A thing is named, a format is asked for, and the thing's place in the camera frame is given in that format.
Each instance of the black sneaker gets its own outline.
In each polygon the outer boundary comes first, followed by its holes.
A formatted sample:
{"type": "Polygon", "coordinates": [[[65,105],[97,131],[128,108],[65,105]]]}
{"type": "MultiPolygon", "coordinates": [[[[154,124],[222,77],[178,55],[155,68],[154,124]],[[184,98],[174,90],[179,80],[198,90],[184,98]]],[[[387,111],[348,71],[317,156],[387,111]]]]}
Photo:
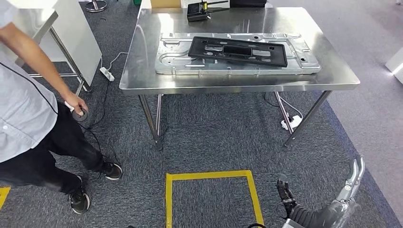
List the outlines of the black sneaker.
{"type": "Polygon", "coordinates": [[[82,214],[89,209],[90,199],[89,196],[84,192],[82,185],[75,192],[69,194],[70,206],[73,211],[77,214],[82,214]]]}
{"type": "Polygon", "coordinates": [[[115,163],[104,162],[101,168],[101,173],[105,174],[105,177],[110,180],[118,180],[122,176],[122,168],[115,163]]]}

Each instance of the black device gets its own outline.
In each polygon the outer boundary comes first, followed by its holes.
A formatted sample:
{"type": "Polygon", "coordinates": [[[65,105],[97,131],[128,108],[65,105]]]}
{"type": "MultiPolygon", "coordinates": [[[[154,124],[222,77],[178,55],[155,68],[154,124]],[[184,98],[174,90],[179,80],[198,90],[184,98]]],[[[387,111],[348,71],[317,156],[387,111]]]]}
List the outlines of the black device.
{"type": "Polygon", "coordinates": [[[235,39],[194,37],[188,56],[287,67],[284,45],[235,39]]]}
{"type": "Polygon", "coordinates": [[[199,2],[199,3],[189,4],[188,5],[188,14],[187,14],[188,22],[207,20],[211,17],[210,13],[228,10],[228,8],[211,8],[211,9],[208,8],[208,6],[210,6],[210,5],[225,3],[225,2],[228,2],[228,1],[217,1],[217,2],[207,3],[203,0],[201,0],[201,2],[199,2]]]}
{"type": "Polygon", "coordinates": [[[83,115],[79,115],[77,114],[75,111],[73,111],[71,113],[71,115],[73,116],[73,119],[75,119],[78,122],[83,122],[84,120],[86,120],[88,118],[88,112],[85,109],[81,109],[83,111],[83,115]]]}

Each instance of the yellow floor marking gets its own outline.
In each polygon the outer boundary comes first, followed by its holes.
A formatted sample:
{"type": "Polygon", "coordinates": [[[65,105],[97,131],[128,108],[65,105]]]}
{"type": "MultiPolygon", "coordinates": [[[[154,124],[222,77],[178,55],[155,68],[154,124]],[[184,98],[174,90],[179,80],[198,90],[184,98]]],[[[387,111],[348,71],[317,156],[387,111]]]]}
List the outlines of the yellow floor marking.
{"type": "Polygon", "coordinates": [[[10,189],[10,187],[0,188],[0,210],[3,207],[4,201],[6,201],[10,189]]]}
{"type": "Polygon", "coordinates": [[[199,172],[199,173],[183,173],[183,174],[166,174],[165,186],[165,202],[166,202],[166,228],[172,228],[172,182],[211,179],[211,178],[231,178],[231,177],[246,177],[248,180],[249,192],[252,198],[253,209],[255,211],[256,222],[264,225],[262,211],[256,192],[255,182],[253,181],[252,172],[250,170],[239,171],[222,171],[222,172],[199,172]]]}

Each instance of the wire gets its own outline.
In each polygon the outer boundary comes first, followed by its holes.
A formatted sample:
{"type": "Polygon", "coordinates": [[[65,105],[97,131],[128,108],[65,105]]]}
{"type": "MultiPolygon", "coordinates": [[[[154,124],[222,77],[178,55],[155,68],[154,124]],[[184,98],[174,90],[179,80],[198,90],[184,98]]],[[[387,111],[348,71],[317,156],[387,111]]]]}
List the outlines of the wire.
{"type": "Polygon", "coordinates": [[[94,134],[90,129],[88,129],[88,128],[84,127],[83,125],[81,125],[79,122],[77,122],[77,123],[78,123],[78,125],[80,125],[80,126],[81,126],[82,128],[84,128],[85,130],[89,131],[89,132],[93,135],[93,137],[94,137],[95,140],[96,140],[96,143],[98,144],[99,152],[101,152],[101,145],[99,144],[98,138],[95,136],[95,134],[94,134]]]}
{"type": "MultiPolygon", "coordinates": [[[[119,52],[119,54],[117,54],[117,56],[111,61],[111,63],[109,64],[109,68],[107,69],[108,71],[112,68],[112,63],[115,62],[119,56],[121,54],[128,54],[127,52],[119,52]]],[[[99,124],[105,117],[105,103],[106,103],[106,99],[108,97],[108,89],[109,89],[109,85],[111,84],[111,81],[108,80],[108,84],[106,85],[106,90],[105,90],[105,96],[104,96],[104,100],[102,101],[102,116],[99,120],[97,120],[95,123],[91,124],[89,127],[87,127],[87,129],[92,129],[95,125],[99,124]]]]}
{"type": "Polygon", "coordinates": [[[248,228],[253,228],[253,227],[266,228],[264,225],[259,224],[259,223],[254,223],[254,224],[252,224],[252,225],[248,226],[248,228]]]}
{"type": "MultiPolygon", "coordinates": [[[[273,107],[276,107],[276,108],[280,108],[280,106],[270,103],[270,102],[267,100],[267,98],[266,98],[266,94],[267,94],[267,93],[264,93],[264,95],[263,95],[264,100],[265,100],[269,105],[271,105],[271,106],[273,106],[273,107]]],[[[299,113],[299,115],[301,116],[301,119],[304,118],[304,115],[303,115],[296,107],[292,106],[288,101],[286,101],[286,100],[285,100],[284,98],[282,98],[280,95],[279,95],[279,97],[280,97],[280,99],[281,99],[284,103],[286,103],[286,104],[287,104],[288,106],[290,106],[292,109],[294,109],[295,111],[297,111],[297,112],[299,113]]]]}
{"type": "Polygon", "coordinates": [[[276,108],[280,108],[280,106],[270,103],[270,101],[268,101],[268,100],[266,99],[266,94],[267,94],[267,93],[264,93],[263,98],[264,98],[264,100],[267,102],[267,104],[269,104],[269,105],[271,105],[271,106],[273,106],[273,107],[276,107],[276,108]]]}
{"type": "Polygon", "coordinates": [[[117,54],[116,58],[114,58],[114,60],[112,60],[111,63],[109,64],[109,68],[107,69],[108,71],[112,68],[112,63],[115,62],[115,61],[117,60],[117,58],[119,58],[119,56],[120,56],[121,54],[127,55],[127,54],[129,54],[129,53],[128,53],[128,52],[119,52],[119,54],[117,54]]]}
{"type": "Polygon", "coordinates": [[[292,106],[290,103],[288,103],[286,100],[284,100],[281,96],[279,96],[279,97],[280,97],[280,99],[281,99],[284,103],[288,104],[288,106],[290,106],[292,109],[294,109],[295,111],[297,111],[297,112],[301,115],[301,119],[304,118],[304,116],[302,115],[302,113],[301,113],[297,108],[295,108],[294,106],[292,106]]]}
{"type": "Polygon", "coordinates": [[[14,72],[15,74],[19,75],[20,77],[24,78],[25,80],[29,81],[31,84],[33,84],[33,86],[37,89],[37,91],[40,93],[40,95],[43,97],[43,99],[45,99],[45,101],[48,103],[48,105],[50,106],[50,108],[52,108],[52,111],[54,113],[56,113],[56,115],[58,115],[58,113],[56,112],[56,110],[53,108],[53,106],[50,104],[50,102],[46,99],[46,97],[42,94],[42,92],[38,89],[37,85],[35,83],[33,83],[31,80],[29,80],[28,78],[24,77],[22,74],[18,73],[17,71],[11,69],[10,67],[4,65],[2,62],[0,62],[1,65],[3,65],[3,67],[7,68],[8,70],[10,70],[11,72],[14,72]]]}

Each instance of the person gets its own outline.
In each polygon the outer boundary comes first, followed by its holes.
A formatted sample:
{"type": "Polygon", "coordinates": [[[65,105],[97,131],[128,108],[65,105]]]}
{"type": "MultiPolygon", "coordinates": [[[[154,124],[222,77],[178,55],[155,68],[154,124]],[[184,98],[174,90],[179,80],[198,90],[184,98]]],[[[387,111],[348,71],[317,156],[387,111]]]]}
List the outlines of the person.
{"type": "MultiPolygon", "coordinates": [[[[9,2],[0,1],[0,41],[82,115],[86,103],[69,90],[40,47],[12,23],[16,12],[9,2]]],[[[75,213],[86,212],[90,198],[81,178],[57,168],[49,151],[79,158],[85,168],[110,180],[122,176],[121,167],[105,162],[87,142],[70,109],[0,51],[0,183],[48,187],[68,194],[75,213]]]]}

